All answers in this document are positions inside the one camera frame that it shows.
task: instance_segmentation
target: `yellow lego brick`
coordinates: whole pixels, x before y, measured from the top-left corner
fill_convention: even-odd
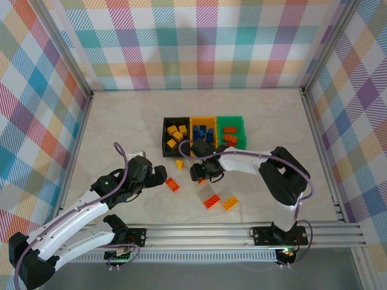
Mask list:
[[[182,140],[183,140],[183,134],[182,133],[180,133],[179,131],[176,131],[175,133],[173,133],[172,134],[172,138],[177,142],[177,143],[179,143],[179,142],[182,142]]]
[[[228,201],[222,204],[225,210],[229,211],[231,208],[233,208],[238,203],[238,200],[235,196],[230,198]]]
[[[179,131],[180,131],[180,133],[183,134],[183,136],[187,136],[187,127],[186,127],[186,125],[179,126]]]
[[[169,146],[169,148],[171,148],[171,150],[175,150],[177,148],[177,143],[173,139],[169,140],[167,142],[167,145]]]
[[[182,160],[176,160],[175,163],[176,163],[177,168],[179,168],[179,170],[183,169],[183,167],[184,167],[184,161],[182,161]]]
[[[168,127],[167,131],[168,131],[169,136],[172,136],[177,131],[177,127],[175,125],[173,125],[171,127]]]

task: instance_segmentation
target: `yellow bin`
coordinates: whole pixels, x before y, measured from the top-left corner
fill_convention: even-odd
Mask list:
[[[215,146],[215,148],[218,147],[219,145],[219,139],[218,139],[218,126],[216,122],[216,117],[190,117],[190,128],[189,128],[189,133],[190,133],[190,140],[192,141],[192,137],[194,136],[193,134],[193,129],[194,126],[202,126],[205,125],[208,129],[213,129],[213,143],[212,145]]]

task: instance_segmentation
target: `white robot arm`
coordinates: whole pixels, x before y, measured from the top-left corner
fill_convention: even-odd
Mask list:
[[[256,245],[265,245],[265,242],[266,245],[292,245],[294,236],[303,236],[305,228],[297,226],[296,221],[299,202],[303,199],[307,184],[310,183],[312,190],[314,187],[309,173],[288,150],[277,147],[272,152],[252,152],[226,145],[220,145],[215,150],[203,140],[196,141],[190,149],[201,160],[190,168],[193,181],[209,179],[211,182],[218,182],[227,171],[262,176],[276,199],[276,210],[269,229],[256,229],[256,237],[259,236],[255,239]],[[307,244],[307,240],[304,239],[301,243]]]
[[[143,189],[163,184],[167,177],[165,167],[152,168],[144,152],[133,156],[127,168],[126,177],[123,169],[101,176],[72,207],[28,236],[12,235],[9,259],[27,289],[40,287],[64,264],[102,245],[128,244],[128,237],[136,237],[138,247],[145,245],[146,229],[129,229],[114,214],[91,230],[79,231],[117,204],[128,202],[133,195],[136,198]]]

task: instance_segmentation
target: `marble surface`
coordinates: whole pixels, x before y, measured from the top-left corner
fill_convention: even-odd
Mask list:
[[[227,172],[218,183],[206,181],[199,185],[190,180],[193,161],[184,160],[184,169],[179,171],[174,159],[162,157],[164,117],[207,115],[242,115],[247,150],[287,148],[310,172],[316,186],[316,195],[304,202],[299,218],[336,219],[297,89],[97,92],[65,208],[76,202],[98,177],[123,168],[123,160],[113,148],[113,142],[117,141],[127,152],[144,150],[154,166],[164,165],[168,175],[180,185],[176,193],[166,184],[146,189],[134,202],[117,205],[109,214],[117,214],[124,222],[272,221],[275,200],[260,176]],[[223,202],[236,196],[239,204],[228,212],[221,204],[207,210],[203,201],[215,193]]]

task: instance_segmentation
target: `plaid wallpaper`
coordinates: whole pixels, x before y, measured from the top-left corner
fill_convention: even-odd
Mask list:
[[[45,0],[89,82],[115,90],[298,87],[340,0],[54,2]]]
[[[0,0],[0,289],[8,239],[51,217],[86,97],[27,0]]]
[[[387,1],[363,0],[312,89],[351,221],[365,226],[387,286]]]
[[[320,58],[320,56],[325,48],[325,45],[327,44],[328,40],[330,39],[330,37],[334,31],[333,28],[336,25],[336,23],[338,22],[338,20],[340,19],[348,1],[349,0],[340,0],[340,4],[339,4],[339,6],[337,6],[336,11],[331,19],[331,22],[329,23],[328,28],[325,31],[324,36],[322,37],[320,44],[319,44],[319,46],[318,46],[318,48],[317,48],[317,50],[312,58],[312,61],[310,62],[309,66],[308,66],[307,72],[305,73],[304,78],[302,79],[302,82],[301,82],[302,87],[305,86],[311,72],[314,70],[314,66],[315,66],[317,60]]]

